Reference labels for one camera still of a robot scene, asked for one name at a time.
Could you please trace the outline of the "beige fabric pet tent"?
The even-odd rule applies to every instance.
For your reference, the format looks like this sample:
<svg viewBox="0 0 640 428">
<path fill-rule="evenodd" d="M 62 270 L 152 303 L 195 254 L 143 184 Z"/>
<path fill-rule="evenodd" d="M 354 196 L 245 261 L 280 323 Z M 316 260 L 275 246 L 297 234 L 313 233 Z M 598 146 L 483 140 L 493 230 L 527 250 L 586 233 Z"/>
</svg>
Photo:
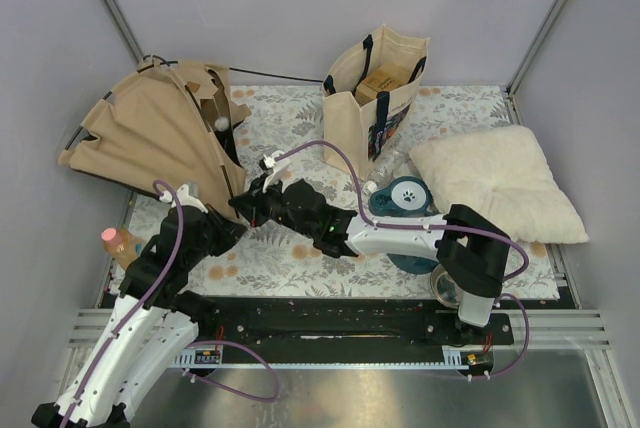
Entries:
<svg viewBox="0 0 640 428">
<path fill-rule="evenodd" d="M 64 149 L 58 162 L 149 196 L 157 179 L 173 188 L 194 182 L 206 204 L 201 196 L 208 161 L 204 126 L 196 121 L 184 85 L 201 104 L 225 88 L 236 110 L 233 131 L 251 111 L 232 100 L 224 65 L 178 61 L 170 67 L 141 68 L 142 62 L 94 105 L 80 125 L 85 136 Z"/>
</svg>

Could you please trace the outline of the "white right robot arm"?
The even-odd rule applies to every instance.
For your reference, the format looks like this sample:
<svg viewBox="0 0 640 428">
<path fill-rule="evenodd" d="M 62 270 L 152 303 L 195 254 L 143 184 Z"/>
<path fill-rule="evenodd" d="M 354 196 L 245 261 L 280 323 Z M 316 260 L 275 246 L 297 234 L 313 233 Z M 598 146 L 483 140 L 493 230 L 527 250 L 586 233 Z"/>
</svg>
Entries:
<svg viewBox="0 0 640 428">
<path fill-rule="evenodd" d="M 266 187 L 260 179 L 229 205 L 251 226 L 276 222 L 333 258 L 393 254 L 436 261 L 458 288 L 457 336 L 475 344 L 490 333 L 512 240 L 466 205 L 454 204 L 445 215 L 373 219 L 329 204 L 304 180 Z"/>
</svg>

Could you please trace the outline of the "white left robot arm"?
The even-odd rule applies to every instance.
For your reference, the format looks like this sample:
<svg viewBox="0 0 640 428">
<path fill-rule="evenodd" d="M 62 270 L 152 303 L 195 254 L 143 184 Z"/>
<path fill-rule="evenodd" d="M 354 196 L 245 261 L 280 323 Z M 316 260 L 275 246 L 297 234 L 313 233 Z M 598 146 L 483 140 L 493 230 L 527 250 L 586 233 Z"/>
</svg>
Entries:
<svg viewBox="0 0 640 428">
<path fill-rule="evenodd" d="M 162 373 L 191 343 L 216 334 L 214 304 L 187 290 L 203 259 L 231 250 L 246 227 L 213 208 L 171 208 L 127 269 L 109 321 L 59 398 L 39 405 L 36 427 L 127 427 Z"/>
</svg>

